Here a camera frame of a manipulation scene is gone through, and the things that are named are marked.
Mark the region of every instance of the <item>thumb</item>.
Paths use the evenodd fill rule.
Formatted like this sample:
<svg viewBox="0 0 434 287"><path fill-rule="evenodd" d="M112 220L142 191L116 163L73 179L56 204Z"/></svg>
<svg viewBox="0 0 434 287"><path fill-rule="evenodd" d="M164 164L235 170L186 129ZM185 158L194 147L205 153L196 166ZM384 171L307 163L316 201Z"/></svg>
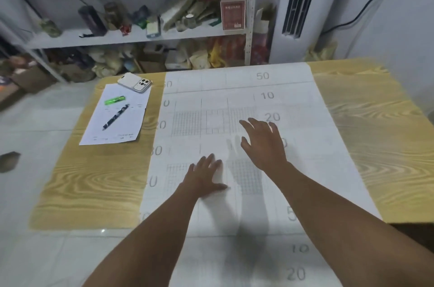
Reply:
<svg viewBox="0 0 434 287"><path fill-rule="evenodd" d="M247 139L244 136L241 138L241 147L247 153L247 155L250 157L250 152L252 150L252 146L247 142Z"/></svg>
<svg viewBox="0 0 434 287"><path fill-rule="evenodd" d="M214 183L214 191L222 191L222 190L226 190L227 189L227 185L224 183Z"/></svg>

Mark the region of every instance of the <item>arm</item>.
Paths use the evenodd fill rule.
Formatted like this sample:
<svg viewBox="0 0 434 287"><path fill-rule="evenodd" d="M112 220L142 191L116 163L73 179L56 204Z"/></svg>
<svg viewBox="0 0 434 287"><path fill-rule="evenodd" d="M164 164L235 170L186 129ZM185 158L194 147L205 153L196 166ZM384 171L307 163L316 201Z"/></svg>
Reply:
<svg viewBox="0 0 434 287"><path fill-rule="evenodd" d="M432 286L434 254L286 161L277 126L240 121L241 146L282 191L343 286Z"/></svg>
<svg viewBox="0 0 434 287"><path fill-rule="evenodd" d="M214 155L191 164L174 194L115 247L83 287L168 286L198 198L224 190L212 178Z"/></svg>

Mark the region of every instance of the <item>floor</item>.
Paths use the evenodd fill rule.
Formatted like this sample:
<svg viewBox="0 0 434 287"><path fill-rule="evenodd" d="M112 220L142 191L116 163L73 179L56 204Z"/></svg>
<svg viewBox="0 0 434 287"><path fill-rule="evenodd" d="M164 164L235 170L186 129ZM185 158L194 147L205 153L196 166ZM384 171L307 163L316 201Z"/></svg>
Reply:
<svg viewBox="0 0 434 287"><path fill-rule="evenodd" d="M26 95L0 113L0 154L21 153L16 168L0 174L2 287L81 286L129 232L34 232L27 227L39 193L96 82L57 83L38 94Z"/></svg>

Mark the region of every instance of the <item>person's left hand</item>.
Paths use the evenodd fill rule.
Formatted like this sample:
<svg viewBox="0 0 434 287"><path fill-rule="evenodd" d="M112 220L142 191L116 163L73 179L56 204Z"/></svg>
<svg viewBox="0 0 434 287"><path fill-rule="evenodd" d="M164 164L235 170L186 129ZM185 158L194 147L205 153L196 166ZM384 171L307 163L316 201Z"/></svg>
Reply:
<svg viewBox="0 0 434 287"><path fill-rule="evenodd" d="M196 164L191 164L188 172L181 183L181 187L186 188L188 192L192 192L196 197L204 197L215 191L225 190L226 184L213 183L213 176L217 169L221 166L221 160L213 162L214 153L211 153L208 158L202 157Z"/></svg>

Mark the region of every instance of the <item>forearm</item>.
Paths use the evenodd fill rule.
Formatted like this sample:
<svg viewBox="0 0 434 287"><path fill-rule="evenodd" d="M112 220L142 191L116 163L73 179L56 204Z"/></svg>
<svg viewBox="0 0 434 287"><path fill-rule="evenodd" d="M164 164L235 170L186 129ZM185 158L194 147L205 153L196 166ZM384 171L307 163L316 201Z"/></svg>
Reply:
<svg viewBox="0 0 434 287"><path fill-rule="evenodd" d="M197 199L181 184L107 255L84 287L167 286Z"/></svg>
<svg viewBox="0 0 434 287"><path fill-rule="evenodd" d="M344 286L399 286L434 280L434 255L286 163L267 173Z"/></svg>

